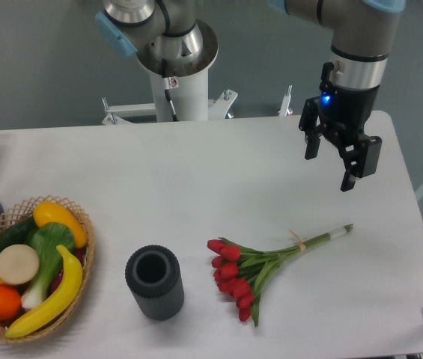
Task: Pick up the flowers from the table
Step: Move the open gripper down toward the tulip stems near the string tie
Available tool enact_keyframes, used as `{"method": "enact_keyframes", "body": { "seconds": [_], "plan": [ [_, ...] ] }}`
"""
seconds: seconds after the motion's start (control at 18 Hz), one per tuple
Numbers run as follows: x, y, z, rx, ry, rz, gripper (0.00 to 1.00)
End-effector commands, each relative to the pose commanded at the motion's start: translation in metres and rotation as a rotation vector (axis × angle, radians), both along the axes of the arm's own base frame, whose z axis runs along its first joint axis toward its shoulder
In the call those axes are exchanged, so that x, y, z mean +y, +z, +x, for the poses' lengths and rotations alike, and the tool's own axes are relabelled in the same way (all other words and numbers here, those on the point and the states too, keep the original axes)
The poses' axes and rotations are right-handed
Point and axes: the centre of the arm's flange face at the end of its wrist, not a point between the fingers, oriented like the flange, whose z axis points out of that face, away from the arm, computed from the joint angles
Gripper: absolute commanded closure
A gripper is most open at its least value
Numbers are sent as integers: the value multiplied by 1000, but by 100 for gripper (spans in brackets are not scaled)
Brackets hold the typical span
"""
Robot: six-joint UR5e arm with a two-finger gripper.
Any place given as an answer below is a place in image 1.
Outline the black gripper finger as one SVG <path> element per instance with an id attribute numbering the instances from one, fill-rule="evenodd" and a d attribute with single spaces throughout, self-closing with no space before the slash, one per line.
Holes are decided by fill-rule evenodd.
<path id="1" fill-rule="evenodd" d="M 354 188 L 357 179 L 375 174 L 381 147 L 380 137 L 362 133 L 353 144 L 343 146 L 339 150 L 345 166 L 341 191 L 350 191 Z"/>
<path id="2" fill-rule="evenodd" d="M 316 158 L 320 147 L 322 126 L 317 123 L 319 100 L 320 97 L 318 96 L 307 99 L 299 120 L 299 129 L 305 133 L 306 149 L 304 158 L 306 160 Z"/>

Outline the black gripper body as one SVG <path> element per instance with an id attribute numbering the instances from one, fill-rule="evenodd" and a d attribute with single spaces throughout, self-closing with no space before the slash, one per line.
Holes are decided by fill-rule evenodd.
<path id="1" fill-rule="evenodd" d="M 375 136 L 364 133 L 364 125 L 371 115 L 379 88 L 342 87 L 332 79 L 337 69 L 336 63 L 326 62 L 321 73 L 318 116 L 323 136 L 335 146 L 355 146 L 360 141 L 376 141 Z"/>

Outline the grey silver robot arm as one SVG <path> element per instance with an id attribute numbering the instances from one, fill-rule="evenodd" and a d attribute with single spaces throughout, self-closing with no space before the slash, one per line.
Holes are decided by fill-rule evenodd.
<path id="1" fill-rule="evenodd" d="M 320 94 L 307 99 L 299 120 L 305 157 L 320 141 L 344 162 L 342 191 L 375 173 L 382 141 L 365 133 L 392 49 L 404 1 L 273 1 L 287 15 L 332 31 Z M 136 56 L 148 71 L 160 122 L 208 120 L 208 70 L 216 35 L 195 14 L 194 1 L 105 1 L 95 21 L 116 52 Z"/>

